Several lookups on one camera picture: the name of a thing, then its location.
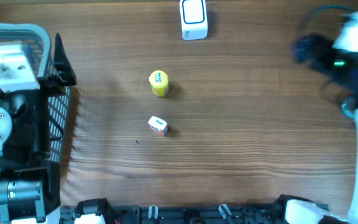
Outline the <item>red tissue pack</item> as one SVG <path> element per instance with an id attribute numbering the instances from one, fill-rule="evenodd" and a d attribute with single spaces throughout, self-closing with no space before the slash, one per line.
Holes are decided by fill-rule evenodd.
<path id="1" fill-rule="evenodd" d="M 148 125 L 150 126 L 150 129 L 155 131 L 156 133 L 159 133 L 162 136 L 165 136 L 168 131 L 168 123 L 156 116 L 152 116 L 149 121 Z"/>

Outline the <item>yellow lidded jar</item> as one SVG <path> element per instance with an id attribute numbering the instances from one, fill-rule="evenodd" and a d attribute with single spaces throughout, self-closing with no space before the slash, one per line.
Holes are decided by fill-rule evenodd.
<path id="1" fill-rule="evenodd" d="M 156 70 L 149 76 L 149 82 L 154 95 L 164 97 L 169 92 L 168 75 L 161 70 Z"/>

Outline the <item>silver tin can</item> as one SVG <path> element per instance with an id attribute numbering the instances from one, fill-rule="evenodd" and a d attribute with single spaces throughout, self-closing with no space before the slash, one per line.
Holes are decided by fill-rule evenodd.
<path id="1" fill-rule="evenodd" d="M 349 119 L 354 119 L 355 107 L 356 99 L 353 96 L 349 96 L 342 101 L 341 110 L 343 114 Z"/>

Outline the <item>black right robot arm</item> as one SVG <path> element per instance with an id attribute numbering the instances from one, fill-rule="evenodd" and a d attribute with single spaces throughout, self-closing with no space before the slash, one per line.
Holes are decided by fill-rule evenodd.
<path id="1" fill-rule="evenodd" d="M 285 223 L 358 223 L 358 37 L 338 38 L 340 47 L 322 35 L 310 34 L 294 44 L 294 58 L 298 63 L 309 62 L 314 71 L 327 75 L 354 94 L 354 122 L 357 133 L 357 159 L 354 193 L 347 218 L 341 218 L 319 208 L 313 202 L 290 199 L 283 207 Z"/>

